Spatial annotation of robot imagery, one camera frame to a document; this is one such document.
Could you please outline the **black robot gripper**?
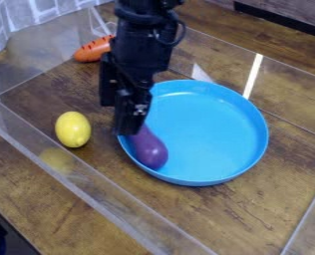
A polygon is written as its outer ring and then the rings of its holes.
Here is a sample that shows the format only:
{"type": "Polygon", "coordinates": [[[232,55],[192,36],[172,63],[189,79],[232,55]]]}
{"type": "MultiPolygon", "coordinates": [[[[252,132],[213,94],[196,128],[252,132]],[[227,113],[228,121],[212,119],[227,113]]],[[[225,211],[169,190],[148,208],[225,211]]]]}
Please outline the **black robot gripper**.
{"type": "Polygon", "coordinates": [[[116,106],[114,132],[137,134],[149,115],[154,75],[166,70],[173,49],[173,21],[160,24],[120,20],[112,53],[101,59],[100,96],[116,106]]]}

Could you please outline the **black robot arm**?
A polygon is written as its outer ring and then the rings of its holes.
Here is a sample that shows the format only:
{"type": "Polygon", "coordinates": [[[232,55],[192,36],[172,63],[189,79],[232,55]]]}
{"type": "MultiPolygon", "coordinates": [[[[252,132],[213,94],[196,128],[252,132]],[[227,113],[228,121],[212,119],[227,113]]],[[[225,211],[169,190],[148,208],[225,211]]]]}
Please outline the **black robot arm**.
{"type": "Polygon", "coordinates": [[[101,105],[116,109],[114,133],[137,134],[149,114],[154,75],[168,69],[185,24],[173,8],[184,0],[117,0],[118,27],[101,58],[101,105]]]}

